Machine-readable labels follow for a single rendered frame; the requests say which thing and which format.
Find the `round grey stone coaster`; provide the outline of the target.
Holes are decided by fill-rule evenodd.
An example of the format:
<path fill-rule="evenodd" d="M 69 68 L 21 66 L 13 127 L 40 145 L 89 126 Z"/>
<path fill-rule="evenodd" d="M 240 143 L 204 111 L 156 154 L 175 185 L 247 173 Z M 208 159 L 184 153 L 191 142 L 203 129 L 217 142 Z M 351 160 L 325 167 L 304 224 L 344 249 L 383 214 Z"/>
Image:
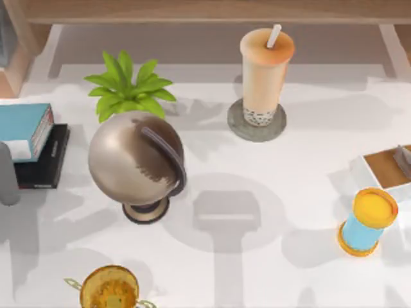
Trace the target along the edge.
<path fill-rule="evenodd" d="M 267 126 L 253 126 L 243 116 L 243 100 L 235 101 L 227 112 L 229 128 L 240 138 L 251 142 L 266 142 L 277 138 L 286 127 L 286 113 L 277 106 L 273 120 Z"/>

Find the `bronze globe on stand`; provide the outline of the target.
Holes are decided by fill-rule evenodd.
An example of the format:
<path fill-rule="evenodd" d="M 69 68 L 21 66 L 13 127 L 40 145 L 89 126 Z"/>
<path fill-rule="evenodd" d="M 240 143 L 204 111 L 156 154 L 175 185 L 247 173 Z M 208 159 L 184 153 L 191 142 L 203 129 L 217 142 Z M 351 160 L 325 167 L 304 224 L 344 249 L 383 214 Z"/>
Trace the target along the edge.
<path fill-rule="evenodd" d="M 187 184 L 178 133 L 148 112 L 116 114 L 101 124 L 90 142 L 88 166 L 97 187 L 137 224 L 160 220 L 170 198 Z"/>

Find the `orange milk tea cup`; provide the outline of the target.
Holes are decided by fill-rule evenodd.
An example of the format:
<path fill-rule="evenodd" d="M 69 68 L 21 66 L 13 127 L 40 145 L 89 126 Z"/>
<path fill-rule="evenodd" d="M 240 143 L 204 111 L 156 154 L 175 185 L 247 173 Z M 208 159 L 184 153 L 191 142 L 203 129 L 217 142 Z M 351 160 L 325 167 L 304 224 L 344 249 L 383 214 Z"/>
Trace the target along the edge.
<path fill-rule="evenodd" d="M 240 42 L 243 115 L 253 126 L 267 126 L 274 117 L 295 45 L 280 24 L 248 32 Z"/>

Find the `green leafy plant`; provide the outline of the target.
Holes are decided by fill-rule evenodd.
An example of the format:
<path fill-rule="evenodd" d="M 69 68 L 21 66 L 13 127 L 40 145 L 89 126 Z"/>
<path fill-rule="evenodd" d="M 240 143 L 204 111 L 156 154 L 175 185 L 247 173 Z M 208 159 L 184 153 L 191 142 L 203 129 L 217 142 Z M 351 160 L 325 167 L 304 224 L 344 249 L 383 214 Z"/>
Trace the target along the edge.
<path fill-rule="evenodd" d="M 134 63 L 126 51 L 120 51 L 118 57 L 104 51 L 102 56 L 106 71 L 84 78 L 96 85 L 89 96 L 99 98 L 96 103 L 99 123 L 114 114 L 128 111 L 149 112 L 161 119 L 165 118 L 165 111 L 158 100 L 174 103 L 177 99 L 166 89 L 173 82 L 155 73 L 156 59 L 143 63 L 134 75 Z"/>

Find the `wooden shelf unit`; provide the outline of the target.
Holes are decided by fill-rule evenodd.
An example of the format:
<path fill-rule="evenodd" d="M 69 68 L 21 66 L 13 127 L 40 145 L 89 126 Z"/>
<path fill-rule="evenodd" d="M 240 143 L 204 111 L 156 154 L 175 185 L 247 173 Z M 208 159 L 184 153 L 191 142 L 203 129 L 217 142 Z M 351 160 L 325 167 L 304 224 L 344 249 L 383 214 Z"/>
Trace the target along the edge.
<path fill-rule="evenodd" d="M 278 22 L 293 37 L 295 61 L 380 63 L 411 80 L 411 0 L 0 0 L 19 47 L 6 97 L 34 83 L 80 82 L 101 71 L 101 52 L 127 50 L 136 62 L 179 65 L 178 80 L 230 80 L 238 44 L 254 28 Z"/>

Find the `black book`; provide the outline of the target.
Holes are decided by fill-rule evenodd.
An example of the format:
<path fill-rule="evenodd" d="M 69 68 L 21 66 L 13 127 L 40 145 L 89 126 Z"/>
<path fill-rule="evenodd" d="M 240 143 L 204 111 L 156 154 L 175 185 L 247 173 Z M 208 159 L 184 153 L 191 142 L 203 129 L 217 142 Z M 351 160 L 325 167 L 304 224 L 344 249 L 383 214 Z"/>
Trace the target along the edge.
<path fill-rule="evenodd" d="M 55 124 L 36 162 L 15 163 L 20 189 L 56 189 L 70 136 L 68 124 Z"/>

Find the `gold trophy cup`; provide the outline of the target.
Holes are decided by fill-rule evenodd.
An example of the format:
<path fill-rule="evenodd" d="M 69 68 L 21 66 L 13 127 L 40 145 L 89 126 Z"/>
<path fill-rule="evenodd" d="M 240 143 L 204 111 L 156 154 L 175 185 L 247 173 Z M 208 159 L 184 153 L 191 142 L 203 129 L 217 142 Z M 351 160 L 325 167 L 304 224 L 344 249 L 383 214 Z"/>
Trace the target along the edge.
<path fill-rule="evenodd" d="M 79 290 L 81 308 L 157 308 L 153 302 L 139 298 L 136 276 L 122 266 L 100 267 L 82 283 L 73 278 L 64 281 Z"/>

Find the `blue and yellow hourglass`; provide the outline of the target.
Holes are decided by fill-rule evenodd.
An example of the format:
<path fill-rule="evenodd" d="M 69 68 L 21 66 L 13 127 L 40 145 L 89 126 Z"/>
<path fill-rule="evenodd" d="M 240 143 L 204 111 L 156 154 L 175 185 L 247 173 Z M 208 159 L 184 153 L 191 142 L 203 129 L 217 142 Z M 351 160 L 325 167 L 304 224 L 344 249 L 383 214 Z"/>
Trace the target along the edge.
<path fill-rule="evenodd" d="M 355 257 L 365 257 L 375 251 L 383 231 L 398 215 L 395 199 L 386 191 L 366 188 L 358 191 L 353 211 L 338 231 L 340 247 Z"/>

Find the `white box with brown inside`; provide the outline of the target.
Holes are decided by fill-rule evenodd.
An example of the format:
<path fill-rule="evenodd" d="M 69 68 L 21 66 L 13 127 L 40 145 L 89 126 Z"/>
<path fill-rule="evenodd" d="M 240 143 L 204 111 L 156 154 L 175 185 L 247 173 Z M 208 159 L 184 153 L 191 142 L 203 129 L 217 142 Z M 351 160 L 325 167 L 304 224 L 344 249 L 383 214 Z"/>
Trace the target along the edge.
<path fill-rule="evenodd" d="M 411 150 L 411 144 L 405 145 Z M 361 189 L 376 187 L 387 191 L 398 203 L 411 201 L 411 180 L 394 160 L 396 148 L 359 156 L 351 161 L 351 174 Z"/>

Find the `light blue book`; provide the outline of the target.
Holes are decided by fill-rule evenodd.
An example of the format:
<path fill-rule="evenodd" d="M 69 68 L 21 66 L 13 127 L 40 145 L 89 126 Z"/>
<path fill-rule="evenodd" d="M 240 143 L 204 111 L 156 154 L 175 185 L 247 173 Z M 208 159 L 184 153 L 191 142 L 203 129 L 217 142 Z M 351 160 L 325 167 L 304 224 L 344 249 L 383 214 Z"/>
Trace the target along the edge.
<path fill-rule="evenodd" d="M 49 103 L 0 105 L 0 141 L 14 162 L 36 162 L 54 126 Z"/>

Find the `small grey block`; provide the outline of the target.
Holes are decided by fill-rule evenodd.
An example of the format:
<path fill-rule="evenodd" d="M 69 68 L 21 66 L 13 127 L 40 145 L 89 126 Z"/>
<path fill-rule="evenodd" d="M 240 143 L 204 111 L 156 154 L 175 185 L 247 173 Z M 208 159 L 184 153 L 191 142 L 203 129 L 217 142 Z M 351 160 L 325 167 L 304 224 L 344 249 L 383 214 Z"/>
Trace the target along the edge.
<path fill-rule="evenodd" d="M 403 174 L 411 180 L 411 150 L 398 145 L 393 157 Z"/>

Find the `grey rounded object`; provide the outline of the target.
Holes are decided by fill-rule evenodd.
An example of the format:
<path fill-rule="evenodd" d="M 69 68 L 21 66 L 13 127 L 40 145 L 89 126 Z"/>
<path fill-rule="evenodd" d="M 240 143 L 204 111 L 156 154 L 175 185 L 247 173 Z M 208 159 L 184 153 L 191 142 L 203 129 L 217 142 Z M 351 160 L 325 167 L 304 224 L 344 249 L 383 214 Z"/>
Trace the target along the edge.
<path fill-rule="evenodd" d="M 9 147 L 0 141 L 0 203 L 15 205 L 20 200 L 19 185 Z"/>

